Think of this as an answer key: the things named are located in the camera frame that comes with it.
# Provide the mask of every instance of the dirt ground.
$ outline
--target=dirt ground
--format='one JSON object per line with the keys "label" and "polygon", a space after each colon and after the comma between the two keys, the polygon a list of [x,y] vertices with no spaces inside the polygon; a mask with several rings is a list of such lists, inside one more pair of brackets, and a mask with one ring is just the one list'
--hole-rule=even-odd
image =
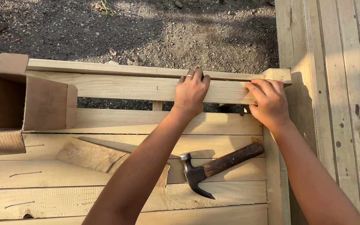
{"label": "dirt ground", "polygon": [[[278,68],[271,0],[0,0],[0,53],[80,62],[258,74]],[[108,47],[116,50],[113,56]],[[165,102],[164,110],[173,103]],[[79,98],[78,107],[152,110],[151,101]],[[239,112],[240,106],[205,112]]]}

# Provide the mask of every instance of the hammer head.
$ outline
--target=hammer head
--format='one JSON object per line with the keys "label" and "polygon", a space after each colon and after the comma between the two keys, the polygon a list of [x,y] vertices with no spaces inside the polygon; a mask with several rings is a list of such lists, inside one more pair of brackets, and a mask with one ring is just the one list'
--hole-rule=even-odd
{"label": "hammer head", "polygon": [[180,156],[180,160],[184,165],[184,174],[186,175],[186,179],[190,188],[197,194],[209,198],[215,199],[211,193],[208,193],[201,188],[198,187],[198,183],[205,180],[205,172],[202,166],[194,167],[191,164],[191,154],[187,153]]}

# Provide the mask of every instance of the claw hammer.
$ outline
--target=claw hammer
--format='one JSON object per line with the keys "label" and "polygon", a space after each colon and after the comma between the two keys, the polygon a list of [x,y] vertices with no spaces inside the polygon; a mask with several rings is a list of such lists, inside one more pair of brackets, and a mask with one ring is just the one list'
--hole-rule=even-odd
{"label": "claw hammer", "polygon": [[243,161],[249,160],[262,154],[265,150],[259,142],[254,142],[242,149],[224,155],[213,161],[205,163],[203,166],[194,167],[191,164],[191,154],[187,153],[180,156],[180,160],[184,165],[184,174],[190,188],[197,194],[215,199],[211,193],[206,192],[198,187],[198,183],[205,180],[206,178],[218,174],[227,170],[228,168],[235,166]]}

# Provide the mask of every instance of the cardboard box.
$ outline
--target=cardboard box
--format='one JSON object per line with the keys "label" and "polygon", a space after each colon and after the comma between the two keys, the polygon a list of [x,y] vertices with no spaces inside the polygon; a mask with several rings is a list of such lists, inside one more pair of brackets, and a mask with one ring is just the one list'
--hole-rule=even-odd
{"label": "cardboard box", "polygon": [[76,125],[77,88],[26,76],[28,56],[0,54],[0,155],[26,153],[23,130]]}

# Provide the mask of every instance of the forearm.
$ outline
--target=forearm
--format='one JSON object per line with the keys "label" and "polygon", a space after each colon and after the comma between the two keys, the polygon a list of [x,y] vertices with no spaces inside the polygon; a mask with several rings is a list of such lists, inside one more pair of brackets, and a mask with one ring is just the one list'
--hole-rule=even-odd
{"label": "forearm", "polygon": [[360,224],[360,215],[293,123],[274,128],[288,178],[309,224]]}
{"label": "forearm", "polygon": [[87,219],[134,224],[191,119],[172,110],[113,174]]}

